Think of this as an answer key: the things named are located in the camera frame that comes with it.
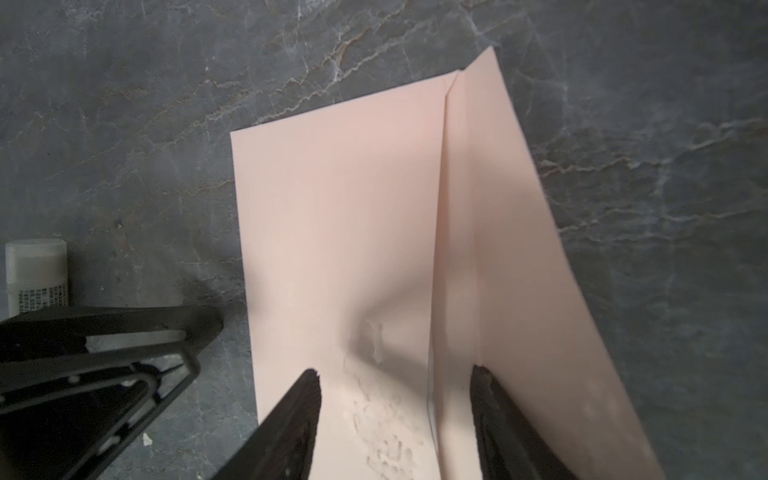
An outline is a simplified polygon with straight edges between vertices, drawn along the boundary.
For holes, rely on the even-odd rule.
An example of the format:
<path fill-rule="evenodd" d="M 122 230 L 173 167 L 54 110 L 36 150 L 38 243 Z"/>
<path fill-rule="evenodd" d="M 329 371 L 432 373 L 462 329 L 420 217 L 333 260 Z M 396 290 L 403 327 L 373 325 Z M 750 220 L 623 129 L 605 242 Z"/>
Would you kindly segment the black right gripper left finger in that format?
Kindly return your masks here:
<path fill-rule="evenodd" d="M 321 405 L 318 372 L 307 369 L 215 477 L 307 480 Z"/>

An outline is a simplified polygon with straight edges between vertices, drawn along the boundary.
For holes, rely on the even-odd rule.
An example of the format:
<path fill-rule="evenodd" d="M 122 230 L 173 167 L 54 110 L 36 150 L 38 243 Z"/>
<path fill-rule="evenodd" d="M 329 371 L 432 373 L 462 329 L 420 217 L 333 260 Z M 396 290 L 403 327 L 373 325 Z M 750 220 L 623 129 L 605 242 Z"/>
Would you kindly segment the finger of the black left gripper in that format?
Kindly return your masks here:
<path fill-rule="evenodd" d="M 121 349 L 179 341 L 198 354 L 223 323 L 223 314 L 212 306 L 47 307 L 1 323 L 1 382 L 31 384 L 31 362 L 41 361 L 38 370 L 52 373 L 65 357 L 87 354 L 92 338 Z"/>
<path fill-rule="evenodd" d="M 98 478 L 199 373 L 189 353 L 2 363 L 2 478 Z"/>

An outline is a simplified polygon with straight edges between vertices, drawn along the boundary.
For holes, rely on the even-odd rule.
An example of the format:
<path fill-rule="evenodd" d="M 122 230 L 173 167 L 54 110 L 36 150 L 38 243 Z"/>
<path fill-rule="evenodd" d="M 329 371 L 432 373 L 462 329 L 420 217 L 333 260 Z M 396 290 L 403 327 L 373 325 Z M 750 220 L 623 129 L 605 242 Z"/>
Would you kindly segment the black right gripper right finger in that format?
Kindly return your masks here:
<path fill-rule="evenodd" d="M 486 367 L 473 367 L 469 396 L 483 479 L 576 479 Z"/>

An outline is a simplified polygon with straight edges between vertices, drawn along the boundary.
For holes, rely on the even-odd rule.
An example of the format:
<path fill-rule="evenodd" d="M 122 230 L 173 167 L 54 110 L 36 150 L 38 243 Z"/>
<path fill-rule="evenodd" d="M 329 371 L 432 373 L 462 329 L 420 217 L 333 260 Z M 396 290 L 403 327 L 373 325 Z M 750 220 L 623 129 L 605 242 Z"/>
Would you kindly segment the pink paper envelope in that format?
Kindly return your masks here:
<path fill-rule="evenodd" d="M 576 479 L 663 477 L 492 49 L 231 147 L 257 409 L 318 372 L 311 478 L 483 479 L 475 365 Z"/>

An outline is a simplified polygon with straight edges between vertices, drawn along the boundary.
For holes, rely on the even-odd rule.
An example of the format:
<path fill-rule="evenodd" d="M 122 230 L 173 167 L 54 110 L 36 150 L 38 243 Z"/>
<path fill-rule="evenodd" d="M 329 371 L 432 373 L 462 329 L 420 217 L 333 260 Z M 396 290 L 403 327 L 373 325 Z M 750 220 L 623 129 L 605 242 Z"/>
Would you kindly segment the white glue stick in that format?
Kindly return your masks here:
<path fill-rule="evenodd" d="M 67 244 L 64 240 L 8 242 L 5 260 L 11 317 L 69 304 Z"/>

